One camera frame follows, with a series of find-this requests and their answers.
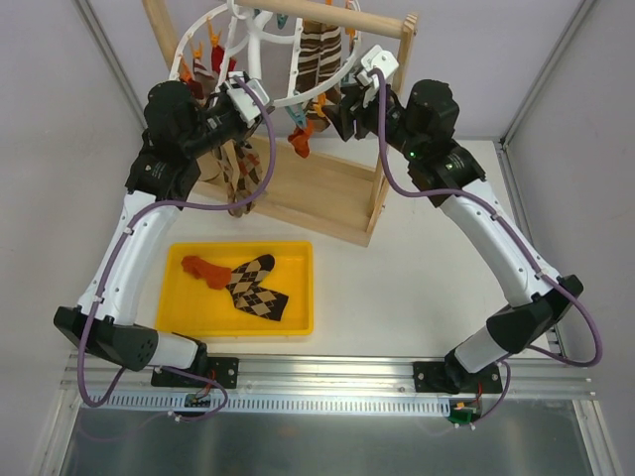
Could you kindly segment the teal clothes peg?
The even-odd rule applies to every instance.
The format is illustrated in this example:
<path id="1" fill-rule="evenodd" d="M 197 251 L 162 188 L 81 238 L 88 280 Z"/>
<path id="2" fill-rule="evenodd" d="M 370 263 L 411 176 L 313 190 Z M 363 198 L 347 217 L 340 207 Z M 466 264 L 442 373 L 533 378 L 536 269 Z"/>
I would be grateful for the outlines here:
<path id="1" fill-rule="evenodd" d="M 302 103 L 286 106 L 285 110 L 298 128 L 308 127 L 309 121 Z"/>

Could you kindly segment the white round clip hanger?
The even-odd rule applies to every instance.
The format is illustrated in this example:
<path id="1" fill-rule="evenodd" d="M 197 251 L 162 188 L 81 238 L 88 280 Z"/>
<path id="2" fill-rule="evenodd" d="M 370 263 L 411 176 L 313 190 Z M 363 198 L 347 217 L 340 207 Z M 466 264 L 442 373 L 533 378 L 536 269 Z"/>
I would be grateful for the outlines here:
<path id="1" fill-rule="evenodd" d="M 340 87 L 362 57 L 362 29 L 344 21 L 346 16 L 361 13 L 356 1 L 349 1 L 345 8 L 334 8 L 333 18 L 311 13 L 299 1 L 293 1 L 289 8 L 277 6 L 273 1 L 259 1 L 256 6 L 250 6 L 246 1 L 221 1 L 194 21 L 180 38 L 176 37 L 163 1 L 146 1 L 144 5 L 170 70 L 170 79 L 180 78 L 187 69 L 183 60 L 193 57 L 190 41 L 196 32 L 206 25 L 212 26 L 216 17 L 223 16 L 227 18 L 223 22 L 227 26 L 227 35 L 220 45 L 225 49 L 226 57 L 218 80 L 226 79 L 229 62 L 237 57 L 238 64 L 246 67 L 250 77 L 272 84 L 276 92 L 286 93 L 274 100 L 276 108 L 306 104 L 320 94 Z M 304 20 L 335 25 L 340 28 L 341 37 L 344 31 L 352 31 L 353 35 L 349 41 L 348 55 L 341 57 L 341 67 L 334 76 L 311 90 L 299 93 L 296 82 Z"/>

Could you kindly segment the orange sock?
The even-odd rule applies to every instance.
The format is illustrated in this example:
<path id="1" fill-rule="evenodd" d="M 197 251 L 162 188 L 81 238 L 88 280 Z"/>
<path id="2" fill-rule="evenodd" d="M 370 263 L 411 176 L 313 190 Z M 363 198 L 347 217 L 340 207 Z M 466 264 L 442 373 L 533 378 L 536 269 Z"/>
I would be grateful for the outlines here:
<path id="1" fill-rule="evenodd" d="M 211 264 L 198 256 L 185 256 L 182 259 L 182 268 L 195 279 L 205 281 L 213 290 L 224 289 L 231 280 L 230 268 Z"/>
<path id="2" fill-rule="evenodd" d="M 305 128 L 296 126 L 293 133 L 288 136 L 288 142 L 295 153 L 301 158 L 307 158 L 311 153 L 310 138 L 314 132 L 314 122 L 309 120 Z"/>

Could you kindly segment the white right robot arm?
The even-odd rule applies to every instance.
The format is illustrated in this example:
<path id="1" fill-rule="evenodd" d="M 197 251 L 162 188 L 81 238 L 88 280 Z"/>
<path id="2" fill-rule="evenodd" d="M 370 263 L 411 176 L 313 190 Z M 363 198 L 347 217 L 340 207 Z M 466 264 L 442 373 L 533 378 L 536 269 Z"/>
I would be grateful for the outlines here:
<path id="1" fill-rule="evenodd" d="M 322 112 L 342 140 L 372 133 L 382 149 L 392 147 L 404 156 L 416 190 L 464 233 L 507 300 L 426 379 L 441 392 L 468 391 L 479 382 L 480 371 L 527 349 L 558 323 L 583 286 L 576 276 L 563 276 L 540 258 L 499 205 L 484 169 L 454 139 L 459 106 L 448 84 L 420 80 L 406 104 L 390 86 L 370 101 L 365 93 L 349 85 L 339 103 Z"/>

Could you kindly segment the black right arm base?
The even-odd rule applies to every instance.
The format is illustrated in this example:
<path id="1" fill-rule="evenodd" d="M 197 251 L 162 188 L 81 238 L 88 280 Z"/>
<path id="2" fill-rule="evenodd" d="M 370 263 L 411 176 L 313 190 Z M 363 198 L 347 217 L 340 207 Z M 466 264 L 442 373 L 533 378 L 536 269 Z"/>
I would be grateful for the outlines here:
<path id="1" fill-rule="evenodd" d="M 452 377 L 442 361 L 415 361 L 412 364 L 415 391 L 421 394 L 485 394 L 500 395 L 502 380 L 498 367 L 486 366 L 478 373 L 460 372 Z"/>

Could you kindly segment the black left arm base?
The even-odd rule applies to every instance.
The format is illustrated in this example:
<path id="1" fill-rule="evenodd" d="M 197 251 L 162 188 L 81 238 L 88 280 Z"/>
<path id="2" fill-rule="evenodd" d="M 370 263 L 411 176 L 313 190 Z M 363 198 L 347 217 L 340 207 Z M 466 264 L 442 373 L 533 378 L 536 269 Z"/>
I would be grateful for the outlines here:
<path id="1" fill-rule="evenodd" d="M 219 357 L 203 355 L 189 368 L 181 369 L 189 374 L 204 377 L 220 384 L 225 389 L 235 389 L 239 374 L 239 359 L 236 357 Z M 153 372 L 151 386 L 156 388 L 202 388 L 207 382 L 175 374 L 165 368 L 160 373 Z"/>

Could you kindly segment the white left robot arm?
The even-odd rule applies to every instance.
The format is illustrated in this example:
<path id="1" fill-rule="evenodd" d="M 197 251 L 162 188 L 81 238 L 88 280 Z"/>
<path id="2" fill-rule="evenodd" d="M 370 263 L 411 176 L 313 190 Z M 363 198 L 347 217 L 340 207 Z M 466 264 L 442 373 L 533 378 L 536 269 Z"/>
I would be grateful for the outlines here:
<path id="1" fill-rule="evenodd" d="M 205 344 L 137 324 L 141 286 L 198 181 L 198 158 L 249 138 L 270 104 L 260 81 L 239 73 L 205 103 L 178 80 L 150 90 L 143 146 L 125 183 L 116 231 L 78 303 L 60 307 L 54 317 L 78 350 L 132 371 L 172 367 L 187 386 L 206 379 Z"/>

